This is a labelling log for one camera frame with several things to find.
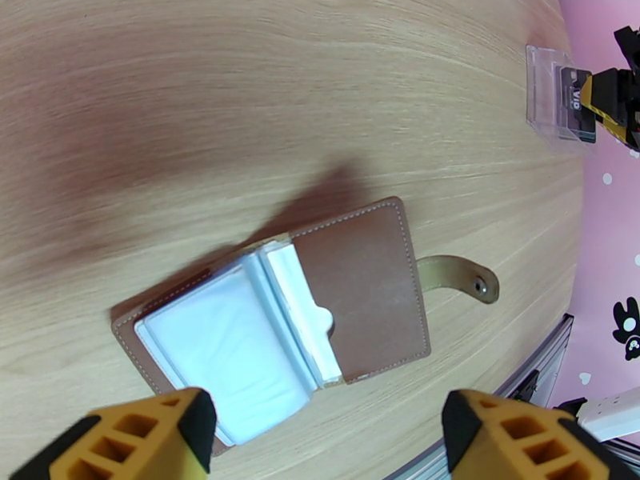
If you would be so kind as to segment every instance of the wooden table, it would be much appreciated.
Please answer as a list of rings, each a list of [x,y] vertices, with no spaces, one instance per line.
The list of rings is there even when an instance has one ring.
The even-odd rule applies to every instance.
[[[525,122],[524,45],[556,0],[1,0],[0,474],[150,389],[109,309],[251,235],[396,194],[417,256],[497,304],[428,294],[433,354],[216,458],[212,478],[389,474],[494,390],[566,310],[578,158]]]

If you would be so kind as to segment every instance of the pink wall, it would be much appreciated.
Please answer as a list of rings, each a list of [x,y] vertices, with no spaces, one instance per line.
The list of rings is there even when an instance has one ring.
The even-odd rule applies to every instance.
[[[640,0],[560,4],[576,66],[594,72],[628,67],[613,32],[624,26],[638,28]],[[595,153],[584,160],[582,247],[570,305],[576,317],[574,331],[550,406],[640,386],[640,358],[626,360],[625,344],[612,335],[618,328],[615,303],[626,308],[628,297],[640,302],[640,154],[604,131],[598,133]],[[634,322],[640,334],[640,317],[626,325],[630,329]]]

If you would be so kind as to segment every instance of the leather cover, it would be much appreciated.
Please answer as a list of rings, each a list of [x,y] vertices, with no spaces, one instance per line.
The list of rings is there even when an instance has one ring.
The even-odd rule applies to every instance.
[[[371,377],[430,352],[422,289],[402,200],[387,198],[288,235],[319,306],[334,316],[330,342],[345,382]],[[153,388],[173,389],[134,332],[134,324],[211,277],[234,253],[112,322],[122,348]],[[216,439],[214,453],[226,447]]]

